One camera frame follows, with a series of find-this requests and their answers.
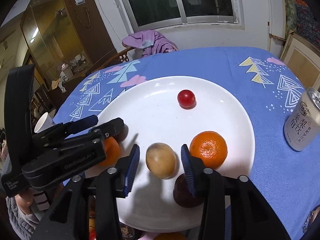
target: mandarin orange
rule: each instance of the mandarin orange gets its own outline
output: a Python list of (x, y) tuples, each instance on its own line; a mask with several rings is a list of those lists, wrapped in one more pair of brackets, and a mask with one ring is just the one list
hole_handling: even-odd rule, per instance
[(115, 164), (120, 156), (120, 147), (116, 139), (109, 137), (104, 140), (104, 151), (106, 152), (107, 158), (100, 162), (100, 166), (108, 166)]
[(205, 131), (192, 139), (190, 154), (202, 159), (206, 167), (216, 169), (225, 161), (228, 149), (226, 141), (220, 134)]

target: wooden cabinet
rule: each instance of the wooden cabinet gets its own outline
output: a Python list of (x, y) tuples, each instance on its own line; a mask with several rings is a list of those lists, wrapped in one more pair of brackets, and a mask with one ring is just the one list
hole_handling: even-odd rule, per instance
[(117, 52), (94, 0), (31, 0), (21, 21), (36, 69), (51, 87), (63, 63), (75, 78)]

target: glass cabinet door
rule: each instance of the glass cabinet door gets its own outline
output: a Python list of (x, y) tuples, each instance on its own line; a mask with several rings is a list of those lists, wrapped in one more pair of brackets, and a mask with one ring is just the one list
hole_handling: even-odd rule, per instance
[(22, 31), (39, 72), (51, 84), (63, 63), (72, 70), (92, 66), (62, 0), (31, 0)]

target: window frame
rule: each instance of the window frame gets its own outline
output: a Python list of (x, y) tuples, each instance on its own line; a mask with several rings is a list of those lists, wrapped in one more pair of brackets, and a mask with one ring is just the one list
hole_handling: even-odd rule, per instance
[(209, 24), (232, 24), (239, 25), (239, 12), (241, 0), (231, 0), (233, 16), (191, 16), (186, 17), (185, 10), (183, 7), (182, 0), (176, 0), (178, 9), (180, 12), (179, 18), (172, 18), (168, 20), (162, 20), (143, 26), (138, 26), (134, 13), (132, 11), (129, 0), (122, 0), (124, 9), (127, 13), (128, 19), (131, 23), (134, 32), (144, 31), (144, 30), (154, 30), (164, 27), (171, 27), (175, 25), (187, 25), (187, 24), (197, 24), (197, 23), (209, 23)]

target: purple cloth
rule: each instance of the purple cloth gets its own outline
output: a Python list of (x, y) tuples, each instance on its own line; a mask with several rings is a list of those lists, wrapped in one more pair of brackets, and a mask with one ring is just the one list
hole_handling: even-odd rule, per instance
[(177, 45), (153, 30), (130, 34), (122, 40), (122, 43), (126, 46), (143, 49), (142, 57), (178, 50)]

